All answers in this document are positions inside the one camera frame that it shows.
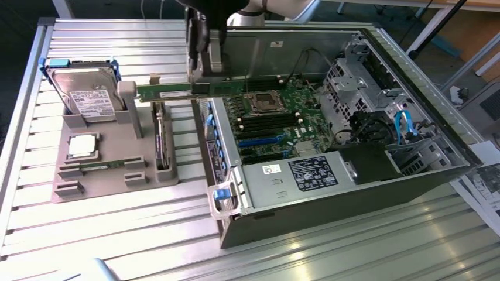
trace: hard drive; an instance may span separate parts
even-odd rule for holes
[[[70,114],[82,114],[87,122],[113,121],[115,111],[125,110],[117,93],[117,65],[103,62],[51,60],[45,68]]]

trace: gray plastic holder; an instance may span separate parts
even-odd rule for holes
[[[87,122],[82,114],[70,114],[70,115],[63,115],[63,120],[66,125],[69,125],[70,129],[78,130],[78,129],[86,129]]]
[[[117,122],[119,124],[127,124],[131,121],[131,115],[129,110],[115,111]]]
[[[141,127],[138,108],[135,106],[135,96],[138,94],[138,88],[134,81],[121,81],[118,82],[118,95],[125,100],[127,105],[130,118],[133,122],[135,137],[138,139],[143,138],[143,128]]]
[[[126,168],[129,170],[142,169],[142,168],[147,167],[147,162],[145,161],[145,156],[127,157],[125,160],[127,161],[125,164],[126,164]]]
[[[145,172],[125,174],[125,181],[129,187],[149,183],[147,175],[145,174]]]
[[[65,183],[59,183],[55,189],[55,193],[59,196],[69,196],[75,194],[83,194],[85,193],[85,187],[81,184],[78,180],[67,181]]]
[[[167,159],[170,159],[170,168],[166,170],[159,170],[157,168],[157,180],[158,181],[171,181],[178,178],[178,163],[175,162],[175,145],[174,145],[174,128],[173,128],[173,113],[171,108],[166,107],[166,146],[167,146]]]

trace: slotted metal surface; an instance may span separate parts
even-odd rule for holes
[[[500,91],[479,104],[494,121],[500,119]]]
[[[185,23],[57,23],[49,57],[111,55],[125,80],[145,84],[151,72],[165,80],[186,80]],[[53,86],[39,84],[13,167],[14,196],[2,214],[0,280],[35,280],[87,257],[105,259],[122,280],[500,279],[500,237],[449,184],[409,204],[221,250],[186,101],[171,103],[182,183],[50,203],[62,104]]]

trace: blue pcie slot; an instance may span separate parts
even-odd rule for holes
[[[277,144],[282,141],[283,137],[285,134],[266,139],[243,140],[239,142],[238,146],[241,148],[247,148],[250,146]]]

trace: sticker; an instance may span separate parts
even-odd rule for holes
[[[271,48],[282,48],[282,47],[283,47],[283,41],[271,42]]]
[[[263,171],[265,171],[265,174],[281,173],[282,168],[279,164],[274,164],[274,165],[263,166]]]
[[[85,118],[115,115],[107,90],[70,92]]]
[[[161,92],[161,98],[179,98],[191,95],[191,91]]]
[[[289,162],[301,191],[339,184],[326,156]]]
[[[89,171],[94,171],[94,170],[105,170],[105,169],[109,169],[109,165],[103,165],[103,166],[97,166],[97,167],[89,167],[89,168],[82,168],[81,170],[85,171],[85,172],[89,172]]]

